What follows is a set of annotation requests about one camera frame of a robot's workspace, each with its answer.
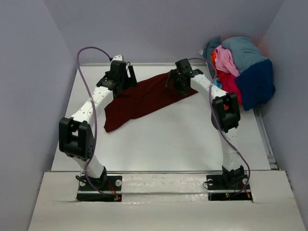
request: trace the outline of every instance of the red cloth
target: red cloth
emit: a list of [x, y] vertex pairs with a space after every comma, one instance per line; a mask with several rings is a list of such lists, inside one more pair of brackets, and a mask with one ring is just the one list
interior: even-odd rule
[[182, 95], [173, 88], [166, 89], [168, 73], [141, 81], [138, 86], [121, 92], [106, 108], [106, 132], [114, 131], [128, 122], [197, 93], [190, 89]]
[[219, 81], [222, 86], [221, 89], [228, 93], [234, 92], [237, 95], [239, 104], [243, 104], [241, 92], [235, 83], [235, 76], [219, 70], [217, 70], [217, 75], [219, 75]]

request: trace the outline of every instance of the cloth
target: cloth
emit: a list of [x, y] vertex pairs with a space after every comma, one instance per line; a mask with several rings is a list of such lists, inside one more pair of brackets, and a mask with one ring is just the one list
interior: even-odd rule
[[[216, 62], [215, 62], [215, 60], [216, 60], [216, 54], [215, 54], [215, 51], [213, 51], [212, 53], [211, 53], [211, 60], [212, 60], [212, 64], [214, 65], [214, 66], [216, 66]], [[218, 77], [218, 75], [217, 75], [217, 78], [215, 79], [215, 81], [214, 81], [214, 85], [216, 85], [218, 88], [220, 88], [221, 89], [221, 87], [222, 87], [222, 85], [221, 85], [221, 82], [219, 81], [219, 77]]]
[[235, 77], [240, 75], [239, 71], [236, 69], [230, 50], [223, 49], [220, 45], [215, 48], [215, 55], [215, 64], [217, 70], [223, 71], [225, 73], [231, 73]]
[[219, 74], [219, 80], [221, 82], [221, 89], [228, 93], [234, 92], [237, 96], [237, 101], [239, 102], [239, 104], [243, 104], [241, 92], [235, 83], [235, 76], [220, 70], [218, 70], [217, 72]]
[[260, 103], [267, 103], [276, 89], [273, 84], [273, 65], [267, 59], [252, 65], [235, 82], [242, 94], [243, 108], [248, 111]]
[[[203, 57], [208, 60], [211, 61], [211, 53], [215, 50], [216, 47], [218, 47], [219, 45], [221, 45], [221, 40], [220, 40], [220, 36], [214, 37], [212, 38], [205, 46], [204, 50], [203, 50]], [[212, 78], [214, 77], [215, 71], [212, 70], [212, 68], [209, 68], [210, 74], [212, 76]]]
[[166, 89], [169, 73], [164, 73], [141, 81], [138, 86], [121, 92], [106, 108], [106, 132], [121, 127], [131, 119], [137, 119], [172, 103], [197, 93], [190, 89], [182, 95], [173, 88]]
[[223, 41], [222, 47], [231, 51], [235, 66], [243, 73], [250, 66], [268, 58], [262, 56], [261, 51], [248, 37], [233, 37]]

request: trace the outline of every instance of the navy blue cloth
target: navy blue cloth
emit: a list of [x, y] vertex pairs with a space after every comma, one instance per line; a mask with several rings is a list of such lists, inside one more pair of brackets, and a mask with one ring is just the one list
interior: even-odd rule
[[[221, 40], [220, 40], [220, 36], [217, 36], [215, 38], [212, 38], [205, 46], [204, 50], [203, 50], [203, 57], [212, 62], [212, 58], [211, 58], [211, 53], [215, 50], [216, 47], [221, 45]], [[212, 66], [208, 66], [208, 69], [210, 71], [210, 74], [212, 76], [212, 78], [215, 75], [215, 71], [212, 70]]]
[[273, 64], [267, 59], [246, 69], [235, 82], [242, 94], [243, 108], [248, 111], [257, 104], [267, 103], [276, 89], [273, 84]]

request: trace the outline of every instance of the blue cloth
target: blue cloth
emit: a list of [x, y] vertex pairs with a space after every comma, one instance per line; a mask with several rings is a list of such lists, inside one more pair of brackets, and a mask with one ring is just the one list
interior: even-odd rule
[[259, 103], [267, 103], [276, 89], [273, 84], [273, 64], [267, 59], [252, 65], [235, 82], [242, 94], [243, 108], [248, 111]]
[[228, 38], [223, 41], [222, 46], [231, 51], [235, 66], [240, 73], [243, 73], [253, 64], [268, 59], [262, 56], [261, 51], [248, 37]]
[[221, 82], [218, 80], [218, 78], [215, 79], [214, 85], [216, 85], [216, 86], [219, 87], [220, 89], [222, 88], [222, 84], [221, 84]]
[[[205, 46], [204, 50], [203, 50], [203, 57], [212, 62], [212, 58], [211, 58], [211, 53], [215, 50], [216, 47], [220, 46], [221, 45], [221, 40], [220, 40], [220, 36], [217, 36], [215, 38], [212, 38], [208, 43], [207, 45]], [[215, 75], [215, 71], [212, 70], [212, 67], [209, 65], [208, 66], [208, 69], [210, 71], [210, 74], [212, 76], [212, 78], [214, 77]]]

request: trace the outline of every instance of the cable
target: cable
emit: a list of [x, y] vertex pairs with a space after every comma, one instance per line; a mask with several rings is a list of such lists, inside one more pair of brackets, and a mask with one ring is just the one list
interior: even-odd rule
[[248, 175], [247, 175], [247, 181], [245, 183], [245, 185], [242, 187], [241, 190], [239, 190], [235, 195], [233, 195], [232, 197], [235, 197], [237, 196], [238, 194], [240, 194], [243, 190], [246, 189], [248, 183], [249, 183], [249, 180], [250, 180], [250, 166], [249, 164], [247, 163], [247, 161], [244, 159], [244, 157], [242, 156], [242, 154], [240, 153], [240, 151], [227, 139], [227, 137], [223, 134], [221, 128], [220, 128], [220, 125], [219, 125], [219, 121], [218, 121], [218, 118], [217, 118], [217, 115], [215, 114], [214, 112], [214, 108], [213, 108], [213, 105], [212, 105], [212, 101], [213, 101], [213, 97], [212, 97], [212, 86], [214, 84], [214, 81], [217, 77], [217, 70], [216, 70], [216, 67], [208, 60], [206, 59], [202, 59], [202, 58], [191, 58], [191, 59], [188, 59], [188, 60], [202, 60], [202, 61], [205, 61], [207, 62], [208, 64], [211, 64], [214, 68], [214, 71], [215, 71], [215, 74], [214, 74], [214, 77], [213, 77], [213, 80], [211, 81], [211, 85], [210, 85], [210, 88], [209, 88], [209, 101], [210, 101], [210, 107], [211, 107], [211, 111], [212, 111], [212, 114], [214, 115], [214, 121], [218, 127], [218, 131], [220, 132], [221, 136], [223, 137], [223, 139], [227, 142], [228, 145], [230, 145], [230, 147], [240, 156], [240, 158], [243, 160], [243, 162], [246, 164], [247, 166], [247, 169], [248, 169]]
[[87, 82], [86, 82], [86, 79], [84, 78], [84, 76], [83, 76], [83, 74], [82, 74], [82, 72], [81, 72], [80, 64], [79, 64], [79, 56], [80, 56], [80, 53], [81, 53], [82, 51], [84, 51], [84, 50], [87, 50], [87, 49], [96, 49], [96, 50], [99, 50], [99, 51], [103, 52], [105, 55], [107, 55], [107, 57], [109, 58], [110, 61], [112, 60], [112, 58], [109, 56], [109, 54], [107, 54], [105, 51], [103, 51], [102, 49], [97, 48], [97, 47], [84, 47], [84, 48], [82, 48], [82, 49], [80, 49], [80, 50], [78, 51], [77, 56], [76, 56], [76, 66], [77, 66], [77, 69], [78, 69], [78, 71], [79, 71], [79, 73], [80, 73], [80, 76], [81, 76], [81, 78], [82, 78], [82, 81], [83, 81], [83, 83], [84, 83], [84, 85], [85, 85], [85, 87], [86, 87], [86, 89], [87, 89], [87, 93], [88, 93], [89, 97], [91, 98], [91, 103], [92, 103], [92, 107], [93, 107], [93, 118], [94, 118], [94, 142], [93, 142], [94, 144], [93, 144], [93, 152], [92, 152], [92, 155], [91, 155], [90, 159], [89, 159], [88, 162], [86, 163], [85, 168], [83, 169], [83, 171], [85, 172], [85, 176], [86, 176], [86, 179], [87, 179], [89, 185], [90, 185], [94, 190], [98, 191], [101, 195], [103, 195], [103, 196], [105, 196], [105, 197], [111, 197], [111, 196], [109, 196], [109, 195], [103, 193], [101, 190], [97, 189], [97, 188], [92, 184], [92, 182], [90, 181], [90, 178], [89, 178], [88, 173], [87, 173], [87, 168], [88, 168], [88, 166], [89, 166], [89, 164], [90, 164], [92, 158], [94, 157], [94, 152], [95, 152], [95, 147], [96, 147], [96, 141], [97, 141], [97, 116], [96, 116], [95, 104], [94, 104], [94, 101], [93, 101], [92, 94], [91, 94], [91, 91], [90, 91], [90, 89], [89, 89], [89, 86], [88, 86], [88, 84], [87, 84]]

